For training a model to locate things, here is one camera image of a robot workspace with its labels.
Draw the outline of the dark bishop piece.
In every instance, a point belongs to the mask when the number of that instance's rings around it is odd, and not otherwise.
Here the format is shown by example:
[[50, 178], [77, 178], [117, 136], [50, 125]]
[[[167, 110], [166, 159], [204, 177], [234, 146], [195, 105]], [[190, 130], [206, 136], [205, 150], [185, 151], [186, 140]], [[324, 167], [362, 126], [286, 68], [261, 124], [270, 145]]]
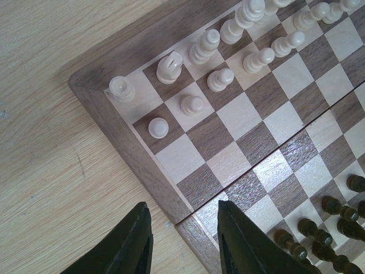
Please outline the dark bishop piece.
[[342, 235], [345, 235], [350, 239], [365, 242], [365, 230], [357, 222], [350, 222], [341, 218], [338, 220], [337, 229]]

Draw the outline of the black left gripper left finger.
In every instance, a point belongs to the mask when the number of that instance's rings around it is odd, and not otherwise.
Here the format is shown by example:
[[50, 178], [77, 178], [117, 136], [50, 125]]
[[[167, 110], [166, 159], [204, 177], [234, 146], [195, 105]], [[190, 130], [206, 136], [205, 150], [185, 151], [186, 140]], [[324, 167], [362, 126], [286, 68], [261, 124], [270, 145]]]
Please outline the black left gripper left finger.
[[152, 252], [151, 214], [147, 203], [139, 202], [63, 273], [150, 273]]

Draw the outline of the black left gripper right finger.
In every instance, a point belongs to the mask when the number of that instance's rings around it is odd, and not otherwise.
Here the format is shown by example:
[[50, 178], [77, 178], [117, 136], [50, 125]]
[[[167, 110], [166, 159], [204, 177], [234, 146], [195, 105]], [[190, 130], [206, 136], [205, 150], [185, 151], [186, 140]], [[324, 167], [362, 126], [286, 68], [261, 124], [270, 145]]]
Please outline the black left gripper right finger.
[[271, 241], [232, 201], [218, 201], [222, 273], [313, 273]]

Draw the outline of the wooden chessboard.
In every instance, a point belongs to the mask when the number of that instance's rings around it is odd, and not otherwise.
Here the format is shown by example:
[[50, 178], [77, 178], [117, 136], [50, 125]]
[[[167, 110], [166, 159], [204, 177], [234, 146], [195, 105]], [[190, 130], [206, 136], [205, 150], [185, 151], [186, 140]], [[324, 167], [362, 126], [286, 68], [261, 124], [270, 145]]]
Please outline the wooden chessboard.
[[[254, 74], [243, 60], [293, 33], [293, 19], [319, 1], [292, 1], [244, 30], [235, 44], [221, 42], [201, 66], [189, 50], [206, 30], [220, 30], [241, 1], [188, 1], [133, 38], [80, 69], [70, 89], [209, 273], [220, 273], [218, 201], [233, 201], [268, 237], [280, 229], [307, 250], [313, 239], [298, 231], [303, 218], [328, 232], [332, 248], [354, 261], [364, 242], [342, 235], [338, 215], [322, 209], [325, 196], [358, 208], [364, 193], [347, 186], [364, 175], [364, 2], [330, 1], [332, 24], [315, 22], [290, 54]], [[159, 61], [184, 59], [180, 76], [161, 83]], [[224, 68], [234, 80], [223, 91], [207, 85]], [[126, 77], [131, 102], [110, 94]], [[181, 101], [204, 100], [187, 116]], [[162, 139], [149, 134], [154, 118], [168, 122]]]

